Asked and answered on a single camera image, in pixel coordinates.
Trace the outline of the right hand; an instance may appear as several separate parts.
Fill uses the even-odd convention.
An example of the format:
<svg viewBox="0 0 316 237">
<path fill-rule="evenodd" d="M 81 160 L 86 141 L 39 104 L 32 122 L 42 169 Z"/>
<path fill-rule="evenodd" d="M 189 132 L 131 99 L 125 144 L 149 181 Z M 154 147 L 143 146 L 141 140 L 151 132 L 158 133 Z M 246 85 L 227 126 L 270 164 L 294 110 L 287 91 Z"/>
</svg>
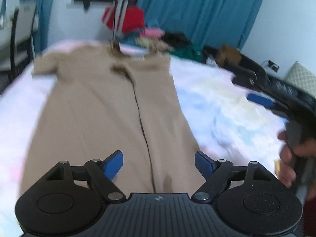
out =
<svg viewBox="0 0 316 237">
<path fill-rule="evenodd" d="M 309 139 L 304 143 L 296 146 L 293 152 L 298 157 L 315 157 L 315 139 Z M 280 172 L 278 174 L 279 180 L 288 188 L 296 179 L 296 172 L 290 166 L 293 159 L 293 154 L 289 146 L 285 143 L 280 151 Z M 306 196 L 306 201 L 315 199 L 315 182 L 309 188 Z"/>
</svg>

